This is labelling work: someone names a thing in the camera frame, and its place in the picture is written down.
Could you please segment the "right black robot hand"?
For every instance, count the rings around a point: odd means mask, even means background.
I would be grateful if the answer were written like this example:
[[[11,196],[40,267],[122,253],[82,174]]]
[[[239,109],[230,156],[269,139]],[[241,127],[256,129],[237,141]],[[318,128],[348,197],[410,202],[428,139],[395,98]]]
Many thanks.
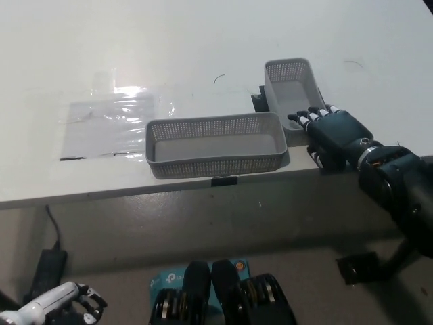
[[[289,114],[288,120],[303,128],[309,138],[309,156],[326,171],[343,171],[347,165],[356,169],[364,151],[373,145],[373,133],[333,105],[310,107]]]

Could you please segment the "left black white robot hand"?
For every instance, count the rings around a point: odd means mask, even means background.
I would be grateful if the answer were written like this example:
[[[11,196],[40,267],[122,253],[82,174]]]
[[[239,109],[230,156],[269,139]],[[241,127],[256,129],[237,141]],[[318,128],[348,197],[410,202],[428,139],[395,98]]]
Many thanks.
[[[78,294],[66,308],[65,324],[98,324],[108,306],[102,296],[85,284],[75,283]]]

